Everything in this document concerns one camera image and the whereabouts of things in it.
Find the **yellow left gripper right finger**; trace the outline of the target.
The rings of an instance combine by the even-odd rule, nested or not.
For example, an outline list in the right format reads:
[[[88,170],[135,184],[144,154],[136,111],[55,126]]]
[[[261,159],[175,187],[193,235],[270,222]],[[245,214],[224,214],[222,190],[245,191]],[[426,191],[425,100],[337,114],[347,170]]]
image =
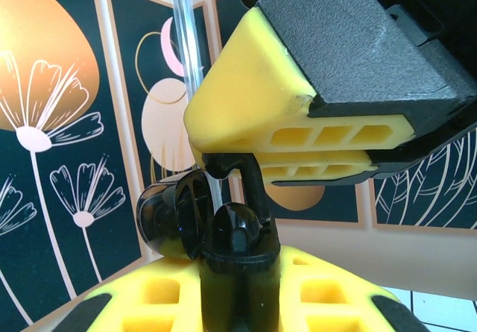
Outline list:
[[[278,331],[427,331],[392,292],[301,251],[280,252]]]

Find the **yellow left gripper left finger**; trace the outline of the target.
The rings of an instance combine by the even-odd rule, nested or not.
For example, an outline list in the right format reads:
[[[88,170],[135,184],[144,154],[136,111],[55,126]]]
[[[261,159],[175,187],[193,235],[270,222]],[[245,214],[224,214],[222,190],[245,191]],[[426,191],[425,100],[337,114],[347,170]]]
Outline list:
[[[162,257],[91,291],[56,331],[202,331],[196,262]]]

